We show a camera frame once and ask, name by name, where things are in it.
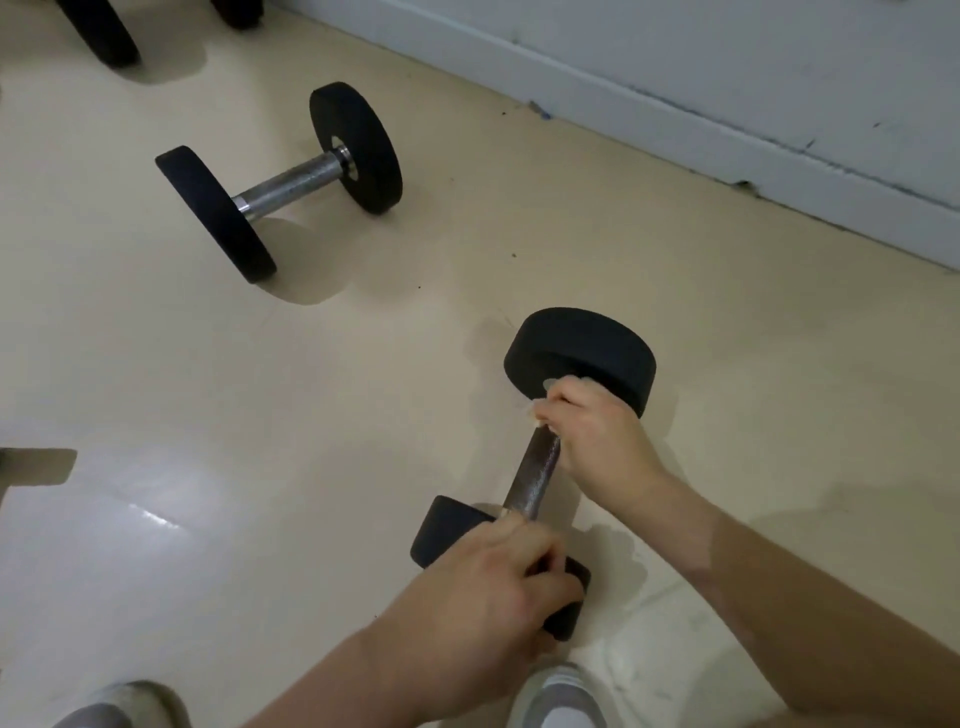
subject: dumbbell weight plate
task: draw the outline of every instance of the dumbbell weight plate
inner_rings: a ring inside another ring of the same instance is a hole
[[[545,308],[527,317],[503,360],[507,377],[531,400],[543,383],[574,375],[599,382],[643,414],[657,360],[622,324],[580,308]]]
[[[94,55],[110,68],[140,60],[133,38],[108,0],[57,0]]]
[[[410,547],[410,556],[414,563],[426,569],[443,556],[460,538],[480,523],[493,522],[496,519],[483,511],[461,503],[447,496],[437,496],[420,525],[417,538]],[[590,571],[580,562],[567,557],[565,569],[572,573],[584,585],[584,591],[590,584]],[[543,623],[543,629],[556,640],[566,642],[573,636],[582,601],[567,604],[563,609],[550,615]]]
[[[230,28],[246,31],[260,24],[263,0],[212,0],[213,7]]]
[[[360,207],[380,215],[400,201],[403,178],[394,145],[363,96],[340,81],[322,86],[310,94],[310,118],[325,152],[337,146],[335,138],[349,150],[356,174],[340,182]]]
[[[247,218],[192,149],[165,152],[156,158],[156,166],[248,282],[276,273],[274,260]]]

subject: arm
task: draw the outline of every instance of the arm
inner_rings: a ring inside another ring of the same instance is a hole
[[[792,709],[956,725],[960,657],[670,474],[606,389],[567,377],[534,412],[585,494],[709,602]]]
[[[509,694],[555,646],[543,621],[583,598],[564,559],[517,513],[477,526],[245,728],[412,728]]]

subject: white wall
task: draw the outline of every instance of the white wall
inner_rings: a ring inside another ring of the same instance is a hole
[[[960,6],[950,0],[284,2],[960,267]]]

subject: black dumbbell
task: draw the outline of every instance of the black dumbbell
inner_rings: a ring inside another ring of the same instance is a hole
[[[357,204],[380,215],[399,202],[403,178],[390,137],[373,109],[342,82],[310,94],[310,118],[324,153],[230,197],[188,147],[156,158],[156,166],[250,283],[276,264],[251,222],[340,180]]]
[[[545,308],[527,317],[503,360],[514,386],[531,400],[543,397],[553,380],[562,376],[588,377],[643,414],[653,387],[657,361],[646,343],[613,319],[579,308]],[[531,521],[537,517],[550,475],[560,459],[560,438],[538,427],[530,439],[504,508],[519,511]],[[461,536],[495,518],[446,496],[434,498],[420,526],[410,555],[426,569]],[[589,586],[590,572],[567,558],[566,570]],[[573,635],[582,602],[551,615],[543,629],[562,642]]]

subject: white sneaker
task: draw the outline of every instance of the white sneaker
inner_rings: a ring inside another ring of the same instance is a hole
[[[178,728],[157,690],[129,683],[101,690],[54,728]]]
[[[507,728],[607,728],[582,670],[560,665],[535,672],[523,684]]]

